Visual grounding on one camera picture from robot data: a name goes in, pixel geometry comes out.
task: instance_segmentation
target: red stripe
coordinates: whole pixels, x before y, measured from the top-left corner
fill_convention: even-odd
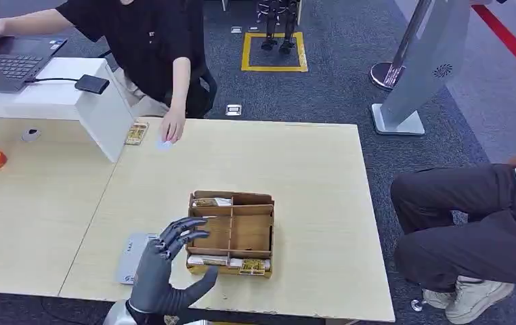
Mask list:
[[[484,5],[472,5],[475,12],[493,30],[493,33],[507,46],[509,51],[516,57],[516,37],[511,34],[497,17]]]

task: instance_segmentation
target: humanoid robot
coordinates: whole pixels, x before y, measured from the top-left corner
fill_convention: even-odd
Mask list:
[[[289,54],[292,47],[292,37],[296,23],[298,23],[298,6],[300,0],[259,0],[257,4],[258,21],[266,17],[266,39],[262,42],[262,49],[271,51],[278,41],[274,39],[276,25],[280,24],[280,16],[286,16],[286,28],[284,30],[284,42],[280,46],[280,53]]]
[[[188,307],[214,287],[218,268],[210,267],[198,282],[176,289],[169,284],[172,260],[187,242],[208,237],[208,232],[194,230],[205,223],[203,218],[183,218],[151,240],[142,253],[130,299],[116,302],[103,325],[183,324],[189,318]]]

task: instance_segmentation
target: gray robotic hand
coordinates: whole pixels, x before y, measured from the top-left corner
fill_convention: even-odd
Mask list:
[[[131,298],[115,303],[104,325],[148,324],[154,323],[149,320],[160,319],[160,316],[169,323],[166,318],[179,315],[214,287],[218,275],[215,266],[186,289],[176,289],[169,284],[172,260],[187,242],[208,237],[208,232],[194,230],[206,222],[203,218],[183,218],[171,223],[159,238],[149,241],[136,271]]]

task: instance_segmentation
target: chair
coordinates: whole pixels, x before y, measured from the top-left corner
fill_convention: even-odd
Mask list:
[[[97,58],[103,59],[106,56],[108,56],[109,54],[111,54],[110,50],[99,55]],[[212,77],[212,74],[210,73],[210,70],[208,69],[208,66],[206,65],[206,61],[204,61],[199,68],[192,71],[192,73],[190,74],[191,82],[195,81],[195,80],[200,80],[200,79],[202,79],[208,85],[208,89],[207,89],[208,93],[209,93],[208,103],[206,105],[206,108],[202,112],[196,112],[194,114],[189,114],[189,112],[187,112],[186,117],[188,117],[188,118],[204,118],[204,115],[206,113],[210,112],[212,107],[214,107],[214,99],[216,98],[216,93],[218,92],[218,84],[216,83],[216,80],[214,79],[214,77]],[[171,99],[172,99],[172,91],[170,90],[165,95],[165,104],[170,106]]]

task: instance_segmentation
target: light wood tabletop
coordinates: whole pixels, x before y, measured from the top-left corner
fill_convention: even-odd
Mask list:
[[[394,321],[355,125],[191,120],[183,139],[161,151],[155,147],[160,119],[144,120],[146,138],[124,149],[61,297],[128,298],[131,287],[114,276],[130,234],[159,232],[185,216],[195,190],[256,192],[276,201],[272,278],[220,275],[193,307]],[[97,184],[104,178],[81,170]],[[81,232],[73,226],[68,236]],[[173,263],[171,282],[178,288],[199,279],[185,259],[183,250]]]
[[[0,118],[0,150],[0,293],[56,296],[114,164],[78,121]]]

